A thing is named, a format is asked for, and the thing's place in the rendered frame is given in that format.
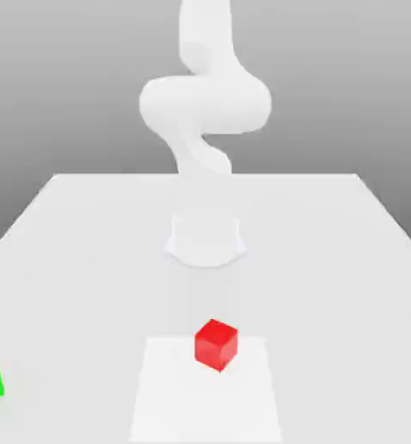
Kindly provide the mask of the small red cube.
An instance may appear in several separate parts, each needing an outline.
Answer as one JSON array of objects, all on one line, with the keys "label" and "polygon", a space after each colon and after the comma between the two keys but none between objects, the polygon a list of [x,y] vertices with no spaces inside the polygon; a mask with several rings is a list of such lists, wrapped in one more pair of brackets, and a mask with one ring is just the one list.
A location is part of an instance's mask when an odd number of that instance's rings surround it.
[{"label": "small red cube", "polygon": [[194,358],[218,372],[223,371],[238,353],[238,330],[210,319],[194,335]]}]

